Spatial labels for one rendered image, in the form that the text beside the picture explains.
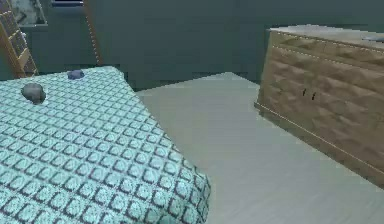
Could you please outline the teal patterned bed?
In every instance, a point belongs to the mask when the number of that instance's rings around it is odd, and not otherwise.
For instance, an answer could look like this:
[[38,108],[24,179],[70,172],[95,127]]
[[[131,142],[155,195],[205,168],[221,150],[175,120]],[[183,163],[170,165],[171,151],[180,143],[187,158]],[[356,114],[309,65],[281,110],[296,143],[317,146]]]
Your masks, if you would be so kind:
[[0,81],[0,224],[205,224],[211,186],[112,66]]

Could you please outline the blue-grey small lump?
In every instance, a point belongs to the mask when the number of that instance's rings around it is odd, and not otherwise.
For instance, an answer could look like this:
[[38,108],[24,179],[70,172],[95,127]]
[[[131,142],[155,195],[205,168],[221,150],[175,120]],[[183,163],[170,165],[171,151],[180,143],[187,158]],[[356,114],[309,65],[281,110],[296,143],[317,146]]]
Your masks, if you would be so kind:
[[67,72],[67,77],[69,80],[81,79],[85,76],[82,70],[72,70]]

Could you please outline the brown wooden cupboard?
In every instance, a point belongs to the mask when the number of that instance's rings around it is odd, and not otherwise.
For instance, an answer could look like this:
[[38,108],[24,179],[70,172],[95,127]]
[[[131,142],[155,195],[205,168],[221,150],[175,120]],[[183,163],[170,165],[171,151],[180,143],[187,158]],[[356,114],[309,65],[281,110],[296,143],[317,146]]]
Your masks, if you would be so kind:
[[264,118],[384,190],[384,33],[271,28],[254,106]]

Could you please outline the grey round lump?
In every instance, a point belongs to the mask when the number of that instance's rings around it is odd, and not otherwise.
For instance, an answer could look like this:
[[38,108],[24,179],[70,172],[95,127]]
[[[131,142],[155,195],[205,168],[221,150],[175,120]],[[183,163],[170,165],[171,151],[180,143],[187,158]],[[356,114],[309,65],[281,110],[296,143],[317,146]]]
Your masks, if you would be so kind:
[[46,93],[38,83],[25,84],[21,89],[21,94],[33,104],[41,104],[46,99]]

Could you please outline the dark window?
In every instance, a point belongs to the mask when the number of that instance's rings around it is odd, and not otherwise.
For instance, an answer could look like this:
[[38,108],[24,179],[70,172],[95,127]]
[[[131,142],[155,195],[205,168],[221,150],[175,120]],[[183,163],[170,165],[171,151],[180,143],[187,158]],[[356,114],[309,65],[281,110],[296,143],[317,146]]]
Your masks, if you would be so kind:
[[51,0],[52,7],[82,7],[84,5],[83,0]]

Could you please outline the wooden slatted headboard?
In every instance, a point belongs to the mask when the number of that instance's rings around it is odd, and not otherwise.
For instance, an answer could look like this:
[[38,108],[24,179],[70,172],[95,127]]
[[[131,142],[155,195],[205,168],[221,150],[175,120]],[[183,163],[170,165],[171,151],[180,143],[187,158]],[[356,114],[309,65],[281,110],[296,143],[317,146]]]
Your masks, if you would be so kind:
[[0,0],[0,46],[16,78],[38,74],[33,57],[18,27],[8,0]]

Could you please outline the orange wooden post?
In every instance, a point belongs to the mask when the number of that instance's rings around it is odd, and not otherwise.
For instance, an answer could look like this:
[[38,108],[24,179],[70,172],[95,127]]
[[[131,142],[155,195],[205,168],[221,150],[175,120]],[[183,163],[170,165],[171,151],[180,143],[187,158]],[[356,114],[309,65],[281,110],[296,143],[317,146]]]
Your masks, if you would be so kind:
[[88,26],[88,31],[89,31],[89,35],[90,35],[90,39],[91,39],[91,45],[92,45],[92,49],[93,49],[93,52],[95,55],[96,63],[98,66],[101,66],[103,64],[102,56],[101,56],[100,49],[98,46],[98,40],[97,40],[96,33],[95,33],[95,27],[94,27],[94,24],[92,21],[92,14],[91,14],[91,11],[89,8],[89,0],[83,0],[83,5],[84,5],[83,7],[84,7],[84,12],[85,12],[85,18],[86,18],[86,22],[87,22],[87,26]]

